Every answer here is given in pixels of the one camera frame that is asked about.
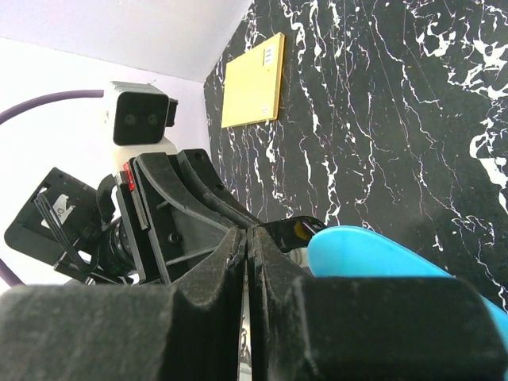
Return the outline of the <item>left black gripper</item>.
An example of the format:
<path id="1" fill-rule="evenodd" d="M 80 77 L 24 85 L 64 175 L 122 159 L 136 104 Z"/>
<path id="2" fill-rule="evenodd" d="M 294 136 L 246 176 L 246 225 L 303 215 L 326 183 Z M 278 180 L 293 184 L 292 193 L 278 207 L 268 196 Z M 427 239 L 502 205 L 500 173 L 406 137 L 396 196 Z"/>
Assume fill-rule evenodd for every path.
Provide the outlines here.
<path id="1" fill-rule="evenodd" d="M 117 173 L 116 196 L 141 284 L 173 283 L 210 256 L 231 228 L 261 223 L 200 148 L 127 161 Z"/>

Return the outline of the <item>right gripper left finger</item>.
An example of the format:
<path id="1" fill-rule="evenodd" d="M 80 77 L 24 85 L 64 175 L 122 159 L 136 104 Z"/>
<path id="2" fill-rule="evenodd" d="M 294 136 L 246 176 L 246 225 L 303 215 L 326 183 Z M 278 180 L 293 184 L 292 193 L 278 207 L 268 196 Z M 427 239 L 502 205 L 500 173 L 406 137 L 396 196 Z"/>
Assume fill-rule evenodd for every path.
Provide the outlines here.
<path id="1" fill-rule="evenodd" d="M 1 297 L 4 380 L 235 380 L 245 237 L 168 286 L 20 286 Z"/>

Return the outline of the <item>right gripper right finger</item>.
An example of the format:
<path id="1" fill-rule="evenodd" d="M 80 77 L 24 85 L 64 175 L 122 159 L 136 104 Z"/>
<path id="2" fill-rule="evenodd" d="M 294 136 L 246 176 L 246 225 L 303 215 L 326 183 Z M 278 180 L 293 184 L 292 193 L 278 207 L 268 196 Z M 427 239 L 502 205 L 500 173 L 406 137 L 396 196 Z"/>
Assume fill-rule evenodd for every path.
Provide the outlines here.
<path id="1" fill-rule="evenodd" d="M 507 315 L 460 280 L 404 299 L 380 280 L 320 279 L 266 229 L 248 234 L 255 380 L 504 380 Z"/>

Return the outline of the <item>blue organizer handle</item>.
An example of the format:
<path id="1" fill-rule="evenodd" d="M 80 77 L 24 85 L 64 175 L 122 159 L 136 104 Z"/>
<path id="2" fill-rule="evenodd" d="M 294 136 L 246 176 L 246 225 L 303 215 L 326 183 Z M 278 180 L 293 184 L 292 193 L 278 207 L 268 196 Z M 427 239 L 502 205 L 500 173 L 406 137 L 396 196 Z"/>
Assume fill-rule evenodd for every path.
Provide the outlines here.
<path id="1" fill-rule="evenodd" d="M 430 297 L 440 298 L 434 289 L 460 280 L 399 243 L 357 226 L 328 227 L 313 235 L 307 246 L 307 261 L 313 276 L 345 280 L 380 280 L 402 288 L 401 295 L 413 304 L 425 300 L 421 290 L 431 283 Z"/>

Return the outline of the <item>black tagged key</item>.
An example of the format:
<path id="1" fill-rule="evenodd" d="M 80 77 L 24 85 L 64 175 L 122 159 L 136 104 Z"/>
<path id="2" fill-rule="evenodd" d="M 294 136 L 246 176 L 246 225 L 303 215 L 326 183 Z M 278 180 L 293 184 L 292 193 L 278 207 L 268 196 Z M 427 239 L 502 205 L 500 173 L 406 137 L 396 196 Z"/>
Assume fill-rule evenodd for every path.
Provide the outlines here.
<path id="1" fill-rule="evenodd" d="M 315 217 L 297 216 L 260 225 L 282 253 L 306 248 L 310 239 L 327 225 Z"/>

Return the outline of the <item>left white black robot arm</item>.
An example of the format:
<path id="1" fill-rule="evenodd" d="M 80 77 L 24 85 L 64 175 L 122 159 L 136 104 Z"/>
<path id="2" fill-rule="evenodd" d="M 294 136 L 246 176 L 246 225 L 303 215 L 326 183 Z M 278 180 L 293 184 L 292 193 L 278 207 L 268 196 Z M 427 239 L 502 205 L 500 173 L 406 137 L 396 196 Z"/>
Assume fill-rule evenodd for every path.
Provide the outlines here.
<path id="1" fill-rule="evenodd" d="M 53 168 L 5 232 L 13 250 L 85 283 L 169 284 L 227 231 L 258 224 L 207 153 L 143 153 L 97 187 Z"/>

